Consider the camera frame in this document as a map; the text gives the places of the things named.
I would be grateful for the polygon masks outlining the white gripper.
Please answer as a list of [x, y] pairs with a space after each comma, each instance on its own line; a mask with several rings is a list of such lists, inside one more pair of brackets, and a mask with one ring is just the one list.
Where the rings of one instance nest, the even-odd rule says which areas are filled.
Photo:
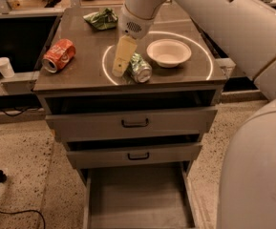
[[127, 35], [121, 36], [118, 40], [112, 73], [116, 77], [122, 77], [138, 46], [136, 39], [141, 39], [148, 33], [154, 20], [139, 18], [123, 5], [118, 23], [120, 29]]

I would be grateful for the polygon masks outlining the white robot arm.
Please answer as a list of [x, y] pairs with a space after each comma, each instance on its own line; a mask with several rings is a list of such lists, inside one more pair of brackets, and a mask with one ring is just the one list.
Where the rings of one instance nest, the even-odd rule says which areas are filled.
[[[165, 1], [125, 0], [121, 29], [144, 37]], [[175, 1], [268, 100], [229, 142], [217, 229], [276, 229], [276, 10], [260, 0]]]

